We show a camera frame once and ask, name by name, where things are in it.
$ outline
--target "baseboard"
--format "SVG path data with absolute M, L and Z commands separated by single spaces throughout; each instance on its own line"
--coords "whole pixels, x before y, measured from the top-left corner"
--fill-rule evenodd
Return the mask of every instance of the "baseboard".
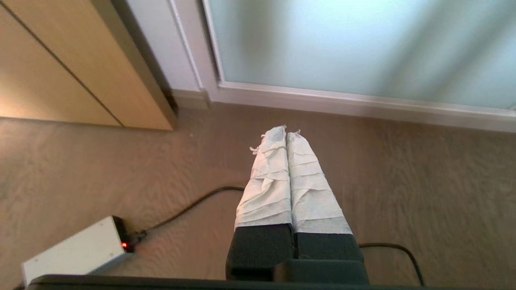
M 165 95 L 172 96 L 179 108 L 190 109 L 209 109 L 208 93 L 203 91 L 188 91 L 188 90 L 164 90 Z
M 233 82 L 217 102 L 516 132 L 516 111 Z

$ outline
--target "wall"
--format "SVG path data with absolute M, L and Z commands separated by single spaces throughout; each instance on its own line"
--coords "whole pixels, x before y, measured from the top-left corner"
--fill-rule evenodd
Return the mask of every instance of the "wall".
M 202 87 L 168 0 L 112 0 L 159 85 L 200 91 Z
M 516 105 L 516 1 L 211 0 L 224 80 Z

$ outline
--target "floor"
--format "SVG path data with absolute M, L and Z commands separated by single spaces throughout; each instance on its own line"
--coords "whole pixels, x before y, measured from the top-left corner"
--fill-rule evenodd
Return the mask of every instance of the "floor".
M 139 230 L 245 186 L 249 147 L 286 124 L 311 143 L 359 243 L 405 245 L 429 286 L 516 288 L 516 134 L 224 104 L 179 120 L 167 133 L 0 119 L 0 284 L 108 215 Z M 224 279 L 240 195 L 210 198 L 106 274 Z M 373 284 L 417 285 L 404 253 L 364 255 Z

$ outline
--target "paper towel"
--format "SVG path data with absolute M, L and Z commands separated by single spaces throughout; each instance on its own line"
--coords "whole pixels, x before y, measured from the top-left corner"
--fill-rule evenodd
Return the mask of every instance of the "paper towel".
M 258 148 L 251 178 L 236 209 L 235 228 L 249 225 L 292 224 L 291 190 L 285 127 L 265 133 Z
M 308 141 L 289 133 L 286 145 L 294 231 L 352 234 Z

